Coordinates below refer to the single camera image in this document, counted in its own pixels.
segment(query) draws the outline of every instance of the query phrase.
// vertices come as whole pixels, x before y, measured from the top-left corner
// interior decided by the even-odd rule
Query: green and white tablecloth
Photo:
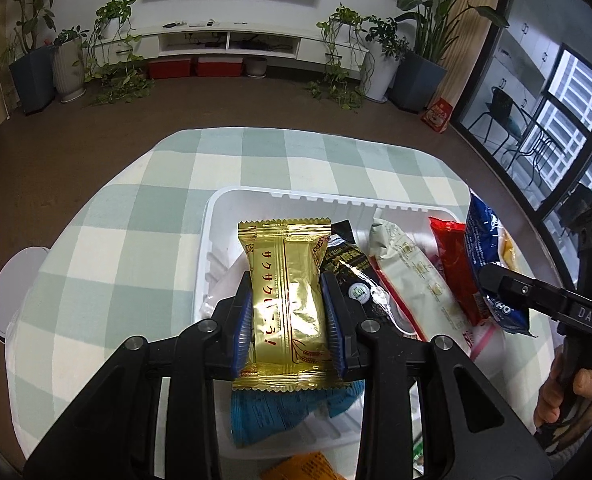
[[[423,152],[313,132],[184,130],[103,187],[52,247],[7,343],[12,419],[28,456],[58,415],[127,337],[149,341],[191,324],[205,204],[225,186],[362,196],[450,209],[464,221],[468,187]],[[496,387],[532,427],[553,348],[507,337]]]

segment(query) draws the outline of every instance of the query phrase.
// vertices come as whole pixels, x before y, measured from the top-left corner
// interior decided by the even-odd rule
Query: wooden floor
[[[51,247],[100,187],[170,134],[187,128],[265,126],[399,144],[441,158],[496,210],[536,276],[555,279],[526,215],[455,130],[436,134],[392,104],[366,102],[357,112],[342,110],[331,101],[312,99],[302,80],[284,77],[163,80],[149,97],[132,104],[89,107],[90,96],[84,96],[67,105],[53,103],[29,117],[14,113],[0,127],[0,269],[25,247]],[[0,450],[22,466],[1,343]]]

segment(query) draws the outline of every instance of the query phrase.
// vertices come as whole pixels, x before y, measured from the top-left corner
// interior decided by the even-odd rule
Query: gray planter
[[[39,112],[54,100],[52,50],[42,46],[9,65],[25,114]]]
[[[82,40],[68,41],[54,48],[54,83],[61,103],[69,103],[85,93]]]
[[[408,52],[396,72],[389,100],[402,110],[418,113],[429,104],[446,73],[441,66]]]

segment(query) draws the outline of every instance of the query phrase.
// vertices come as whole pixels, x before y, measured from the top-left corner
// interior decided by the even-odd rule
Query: tv stand
[[[132,31],[141,36],[134,54],[145,59],[167,56],[231,54],[235,56],[265,56],[293,59],[325,65],[329,51],[320,31],[232,22],[211,25],[179,25],[172,28],[142,27]],[[337,43],[341,66],[358,77],[367,48],[361,44]],[[122,41],[105,41],[96,47],[99,64],[126,60],[129,50]]]

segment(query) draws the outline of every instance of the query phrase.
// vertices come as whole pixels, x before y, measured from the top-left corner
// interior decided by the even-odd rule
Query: beige curtain
[[[458,0],[451,9],[450,18],[457,15],[468,4],[486,5],[495,9],[498,0]],[[461,16],[460,23],[455,29],[455,35],[459,38],[449,47],[441,62],[441,65],[447,69],[447,75],[436,90],[433,102],[442,97],[452,106],[456,105],[480,55],[489,27],[489,20],[482,18],[475,10],[470,10]]]

